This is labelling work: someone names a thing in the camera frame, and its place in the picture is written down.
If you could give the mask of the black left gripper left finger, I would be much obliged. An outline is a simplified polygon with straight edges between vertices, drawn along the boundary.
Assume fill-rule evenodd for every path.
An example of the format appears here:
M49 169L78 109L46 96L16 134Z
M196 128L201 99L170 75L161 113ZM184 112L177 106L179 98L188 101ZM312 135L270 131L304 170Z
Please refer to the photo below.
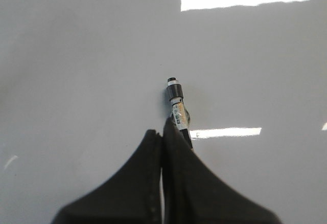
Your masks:
M109 180L64 206L53 223L161 223L161 136L147 130Z

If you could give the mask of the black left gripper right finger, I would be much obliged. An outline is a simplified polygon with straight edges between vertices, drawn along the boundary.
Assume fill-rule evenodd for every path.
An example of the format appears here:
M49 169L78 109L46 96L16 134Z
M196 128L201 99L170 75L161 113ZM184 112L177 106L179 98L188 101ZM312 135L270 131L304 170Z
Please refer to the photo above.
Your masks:
M272 211L215 176L167 119L163 127L165 223L280 223Z

